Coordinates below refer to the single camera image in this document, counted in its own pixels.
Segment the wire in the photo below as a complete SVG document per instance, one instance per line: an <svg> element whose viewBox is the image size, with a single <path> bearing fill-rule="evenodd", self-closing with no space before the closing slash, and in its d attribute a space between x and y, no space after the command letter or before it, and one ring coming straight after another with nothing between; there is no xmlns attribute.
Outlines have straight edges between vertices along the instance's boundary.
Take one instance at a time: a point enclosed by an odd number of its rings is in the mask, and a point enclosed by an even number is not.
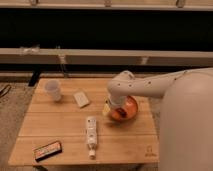
<svg viewBox="0 0 213 171"><path fill-rule="evenodd" d="M61 66L61 70L64 74L64 77L68 78L69 74L68 74L68 71L67 71L67 68L66 68L66 64L67 64L66 56L65 55L58 55L58 58L59 58L59 61L60 61L60 66Z"/></svg>
<svg viewBox="0 0 213 171"><path fill-rule="evenodd" d="M4 86L1 90L0 90L0 98L4 97L6 94L9 93L9 91L11 90L11 85L7 84L6 86Z"/></svg>

